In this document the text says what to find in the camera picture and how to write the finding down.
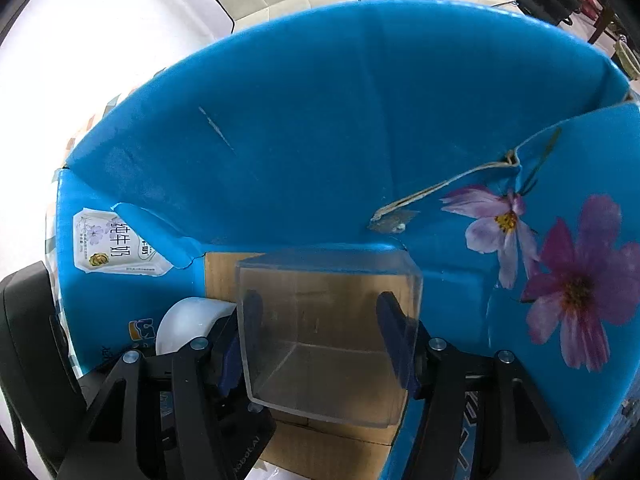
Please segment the white tape roll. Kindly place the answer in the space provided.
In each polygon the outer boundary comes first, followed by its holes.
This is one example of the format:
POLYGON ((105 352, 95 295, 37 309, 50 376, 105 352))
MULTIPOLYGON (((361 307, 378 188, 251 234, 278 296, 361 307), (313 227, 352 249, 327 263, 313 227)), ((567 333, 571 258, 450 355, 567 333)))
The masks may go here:
POLYGON ((220 318, 235 310, 233 302, 189 297, 176 302, 160 320, 155 338, 158 356, 174 353, 195 338, 205 337, 220 318))

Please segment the clear acrylic box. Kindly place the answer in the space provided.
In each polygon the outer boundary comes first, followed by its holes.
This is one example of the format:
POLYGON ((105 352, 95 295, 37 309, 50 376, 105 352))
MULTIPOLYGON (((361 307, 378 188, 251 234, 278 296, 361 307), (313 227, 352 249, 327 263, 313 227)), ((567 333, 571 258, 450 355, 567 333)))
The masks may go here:
POLYGON ((398 424, 422 296, 408 252, 273 252, 239 261, 236 287, 250 400, 322 422, 398 424))

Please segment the blue milk carton box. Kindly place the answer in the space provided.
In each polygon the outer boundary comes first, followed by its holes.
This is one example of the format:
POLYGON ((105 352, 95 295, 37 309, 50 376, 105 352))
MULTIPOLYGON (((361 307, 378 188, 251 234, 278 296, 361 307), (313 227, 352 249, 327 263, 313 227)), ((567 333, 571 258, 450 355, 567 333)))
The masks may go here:
MULTIPOLYGON (((58 173, 56 220, 84 374, 153 350, 181 299, 238 319, 238 262, 306 248, 408 252, 418 321, 511 351, 578 478, 639 374, 639 104, 604 54, 518 14, 381 0, 238 32, 105 113, 58 173)), ((386 428, 268 408, 259 460, 386 479, 409 405, 386 428)))

